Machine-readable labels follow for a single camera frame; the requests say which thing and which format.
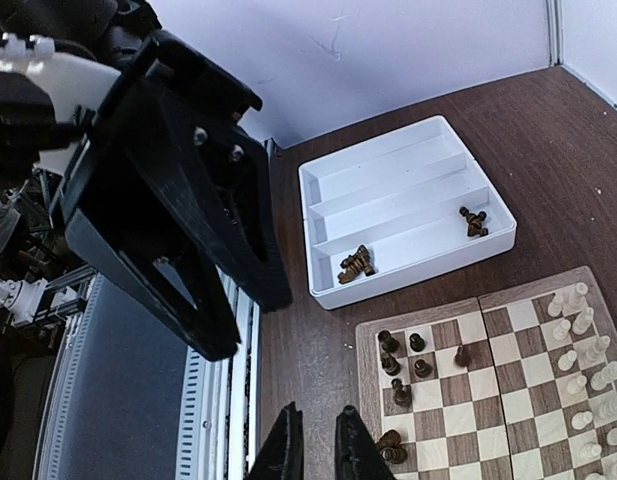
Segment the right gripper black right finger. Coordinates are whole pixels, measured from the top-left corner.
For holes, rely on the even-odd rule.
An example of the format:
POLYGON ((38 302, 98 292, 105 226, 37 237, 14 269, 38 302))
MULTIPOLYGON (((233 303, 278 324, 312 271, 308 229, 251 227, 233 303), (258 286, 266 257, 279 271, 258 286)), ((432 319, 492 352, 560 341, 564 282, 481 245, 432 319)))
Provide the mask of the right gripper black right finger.
POLYGON ((336 418, 334 468, 337 480, 394 479, 353 405, 346 405, 336 418))

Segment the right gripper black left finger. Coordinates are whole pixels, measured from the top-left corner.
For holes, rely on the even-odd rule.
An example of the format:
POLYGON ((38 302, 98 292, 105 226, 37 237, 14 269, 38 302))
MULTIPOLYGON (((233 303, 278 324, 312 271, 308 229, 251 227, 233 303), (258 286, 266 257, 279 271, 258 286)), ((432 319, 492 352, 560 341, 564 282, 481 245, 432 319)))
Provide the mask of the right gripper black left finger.
POLYGON ((304 478, 303 412, 295 402, 282 408, 248 480, 300 480, 304 478))

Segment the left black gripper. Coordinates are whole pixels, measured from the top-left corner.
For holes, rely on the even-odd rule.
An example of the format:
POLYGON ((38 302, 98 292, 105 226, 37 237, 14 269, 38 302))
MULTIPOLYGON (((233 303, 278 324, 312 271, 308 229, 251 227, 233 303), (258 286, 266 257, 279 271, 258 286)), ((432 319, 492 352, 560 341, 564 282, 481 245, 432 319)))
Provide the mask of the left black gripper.
POLYGON ((99 107, 60 202, 65 221, 83 215, 110 242, 89 247, 88 263, 208 361, 241 343, 215 265, 266 313, 293 301, 267 152, 239 123, 262 105, 175 35, 155 32, 99 107))

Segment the dark chess piece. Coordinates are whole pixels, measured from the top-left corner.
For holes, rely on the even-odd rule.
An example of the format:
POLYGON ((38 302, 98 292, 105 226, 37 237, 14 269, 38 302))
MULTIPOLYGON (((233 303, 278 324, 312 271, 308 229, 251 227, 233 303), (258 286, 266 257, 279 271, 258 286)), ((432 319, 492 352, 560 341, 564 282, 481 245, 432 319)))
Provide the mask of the dark chess piece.
POLYGON ((409 385, 404 385, 400 379, 394 378, 391 381, 391 387, 395 405, 408 407, 412 404, 412 393, 409 385))
POLYGON ((408 458, 408 452, 401 446, 387 446, 380 450, 380 456, 387 465, 399 465, 408 458))

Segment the dark pawn rank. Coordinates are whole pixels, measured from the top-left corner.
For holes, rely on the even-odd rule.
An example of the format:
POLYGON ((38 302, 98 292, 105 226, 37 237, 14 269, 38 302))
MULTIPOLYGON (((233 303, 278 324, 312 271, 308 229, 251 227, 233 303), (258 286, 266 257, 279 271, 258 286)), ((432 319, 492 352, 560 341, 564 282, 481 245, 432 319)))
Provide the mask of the dark pawn rank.
POLYGON ((417 378, 427 378, 432 374, 433 367, 424 359, 414 362, 414 374, 417 378))
POLYGON ((414 353, 421 353, 426 349, 427 341, 419 333, 412 333, 409 336, 409 346, 414 353))

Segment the dark chess piece corner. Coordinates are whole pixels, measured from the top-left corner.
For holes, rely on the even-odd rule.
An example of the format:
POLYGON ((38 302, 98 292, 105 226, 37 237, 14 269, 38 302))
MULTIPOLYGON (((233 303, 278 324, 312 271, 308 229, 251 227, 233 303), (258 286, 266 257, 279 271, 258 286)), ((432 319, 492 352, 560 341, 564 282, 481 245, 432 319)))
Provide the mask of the dark chess piece corner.
POLYGON ((381 330, 378 333, 377 338, 382 352, 394 354, 400 348, 399 341, 388 330, 381 330))

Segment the wooden chess board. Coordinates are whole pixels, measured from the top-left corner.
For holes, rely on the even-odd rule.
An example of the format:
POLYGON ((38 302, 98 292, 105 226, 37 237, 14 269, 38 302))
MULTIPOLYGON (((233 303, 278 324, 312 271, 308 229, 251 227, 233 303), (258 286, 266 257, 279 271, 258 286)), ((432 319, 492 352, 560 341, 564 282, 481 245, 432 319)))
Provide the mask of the wooden chess board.
POLYGON ((407 460, 389 465, 397 479, 545 479, 535 417, 544 413, 549 361, 533 300, 577 282, 601 289, 582 266, 535 282, 436 308, 374 320, 356 329, 361 416, 371 435, 397 430, 407 460), (401 365, 390 377, 381 367, 377 335, 400 343, 401 365), (409 336, 427 347, 414 353, 409 336), (459 345, 472 357, 458 368, 459 345), (414 362, 432 367, 417 378, 414 362), (395 405, 391 381, 409 385, 412 404, 395 405))

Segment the white plastic divided tray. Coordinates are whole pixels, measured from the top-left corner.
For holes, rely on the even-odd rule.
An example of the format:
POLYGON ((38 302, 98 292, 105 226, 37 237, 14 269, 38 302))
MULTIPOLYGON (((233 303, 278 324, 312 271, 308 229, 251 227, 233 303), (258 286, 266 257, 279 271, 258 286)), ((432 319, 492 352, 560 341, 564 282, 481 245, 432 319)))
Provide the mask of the white plastic divided tray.
POLYGON ((298 169, 308 289, 326 310, 407 287, 511 250, 517 221, 441 115, 298 169), (484 237, 459 214, 485 211, 484 237), (365 245, 376 273, 340 284, 340 263, 365 245))

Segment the dark chess piece board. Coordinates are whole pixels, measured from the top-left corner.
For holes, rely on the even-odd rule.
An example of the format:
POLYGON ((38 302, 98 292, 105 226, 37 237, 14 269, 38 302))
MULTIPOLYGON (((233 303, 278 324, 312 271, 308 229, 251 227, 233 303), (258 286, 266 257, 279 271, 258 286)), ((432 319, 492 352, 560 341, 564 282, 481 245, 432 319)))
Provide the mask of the dark chess piece board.
POLYGON ((386 448, 397 448, 402 442, 400 433, 395 429, 386 431, 376 442, 376 448, 382 451, 386 448))

